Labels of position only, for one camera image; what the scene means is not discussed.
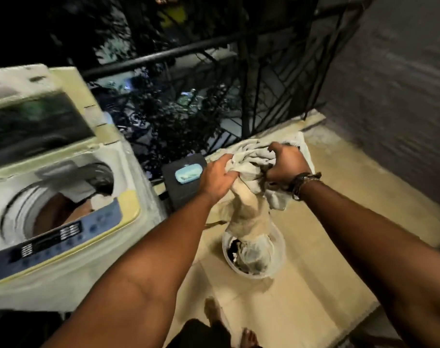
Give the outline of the person's right hand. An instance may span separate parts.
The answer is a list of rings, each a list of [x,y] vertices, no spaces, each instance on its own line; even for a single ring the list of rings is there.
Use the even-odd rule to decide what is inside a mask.
[[[300,174],[311,174],[311,169],[300,149],[293,145],[272,142],[268,148],[275,153],[275,165],[266,172],[266,181],[289,187]]]

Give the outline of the beige wet cloth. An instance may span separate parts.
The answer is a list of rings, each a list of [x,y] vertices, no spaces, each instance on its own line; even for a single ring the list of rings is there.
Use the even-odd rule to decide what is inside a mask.
[[[276,163],[275,153],[268,151],[271,143],[270,139],[248,139],[211,155],[212,162],[232,154],[226,171],[236,171],[239,176],[211,209],[207,225],[228,223],[226,232],[242,242],[271,233],[270,210],[285,210],[292,199],[289,192],[265,181],[266,172]]]

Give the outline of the person's right forearm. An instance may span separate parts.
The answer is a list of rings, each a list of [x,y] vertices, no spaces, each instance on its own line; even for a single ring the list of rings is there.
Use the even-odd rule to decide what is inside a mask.
[[[440,251],[321,181],[298,197],[373,292],[410,348],[440,348]]]

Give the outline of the person's left forearm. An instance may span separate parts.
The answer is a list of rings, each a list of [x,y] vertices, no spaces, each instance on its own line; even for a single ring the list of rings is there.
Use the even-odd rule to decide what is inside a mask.
[[[41,348],[162,348],[177,292],[217,201],[213,193],[200,192],[153,228],[118,258]]]

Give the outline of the light blue soap case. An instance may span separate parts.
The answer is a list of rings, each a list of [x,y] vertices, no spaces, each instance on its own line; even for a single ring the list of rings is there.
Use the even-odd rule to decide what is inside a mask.
[[[175,179],[178,183],[184,185],[199,179],[202,170],[203,168],[200,164],[186,165],[175,171]]]

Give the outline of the dark plastic stool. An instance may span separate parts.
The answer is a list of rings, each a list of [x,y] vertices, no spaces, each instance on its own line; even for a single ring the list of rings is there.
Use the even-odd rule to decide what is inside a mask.
[[[200,178],[187,184],[180,184],[175,179],[175,171],[191,164],[200,164],[202,169],[207,165],[204,156],[200,153],[194,153],[182,159],[164,164],[161,167],[162,176],[166,192],[171,203],[173,211],[182,208],[188,201],[194,198],[200,185]]]

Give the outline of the white plastic bucket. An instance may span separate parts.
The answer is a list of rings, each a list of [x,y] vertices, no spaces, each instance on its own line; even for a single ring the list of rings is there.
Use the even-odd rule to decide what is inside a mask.
[[[286,261],[285,239],[274,223],[268,234],[251,241],[240,241],[224,232],[221,245],[229,267],[252,280],[273,278]]]

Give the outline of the dark clothes in bucket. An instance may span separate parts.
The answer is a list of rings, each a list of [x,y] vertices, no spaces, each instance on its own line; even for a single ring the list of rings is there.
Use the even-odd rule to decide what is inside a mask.
[[[227,247],[227,259],[233,267],[247,275],[263,275],[272,263],[274,245],[269,236],[242,242],[232,238]]]

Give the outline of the black metal balcony railing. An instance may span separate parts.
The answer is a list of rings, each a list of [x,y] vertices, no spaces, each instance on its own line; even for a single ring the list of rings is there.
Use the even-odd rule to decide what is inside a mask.
[[[146,176],[321,110],[330,65],[374,0],[295,17],[82,72]]]

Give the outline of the person's left foot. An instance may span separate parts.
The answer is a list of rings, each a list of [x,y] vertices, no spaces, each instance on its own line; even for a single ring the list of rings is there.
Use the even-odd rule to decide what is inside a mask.
[[[204,304],[204,313],[209,322],[209,326],[212,327],[216,323],[223,323],[222,309],[218,301],[214,297],[207,297]]]

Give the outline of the person's foot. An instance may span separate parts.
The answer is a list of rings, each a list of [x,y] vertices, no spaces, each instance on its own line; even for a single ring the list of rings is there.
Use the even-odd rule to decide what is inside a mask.
[[[214,297],[207,297],[204,304],[204,313],[209,322],[209,326],[212,327],[216,323],[223,323],[222,309],[218,301]]]
[[[241,335],[240,348],[262,348],[262,347],[258,344],[256,333],[245,327]]]

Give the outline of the clothes in washing machine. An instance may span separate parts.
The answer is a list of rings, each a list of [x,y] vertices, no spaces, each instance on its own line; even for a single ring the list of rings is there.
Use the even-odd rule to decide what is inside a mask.
[[[107,165],[91,164],[73,172],[62,189],[57,187],[40,186],[29,198],[33,204],[23,226],[28,239],[110,204],[114,177]]]

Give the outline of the person's dark shorts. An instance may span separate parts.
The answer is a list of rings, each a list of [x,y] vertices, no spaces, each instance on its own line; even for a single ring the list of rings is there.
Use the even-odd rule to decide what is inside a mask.
[[[190,319],[165,348],[232,348],[231,334],[222,321],[207,326]]]

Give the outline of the person's right foot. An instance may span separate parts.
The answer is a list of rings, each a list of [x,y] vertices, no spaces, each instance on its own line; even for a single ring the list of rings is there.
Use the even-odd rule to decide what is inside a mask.
[[[240,348],[262,348],[262,347],[258,344],[256,333],[245,327],[241,335]]]

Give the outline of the white top-load washing machine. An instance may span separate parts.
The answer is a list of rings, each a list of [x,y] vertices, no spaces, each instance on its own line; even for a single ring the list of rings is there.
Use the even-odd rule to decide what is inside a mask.
[[[167,217],[74,67],[0,68],[0,311],[71,312]]]

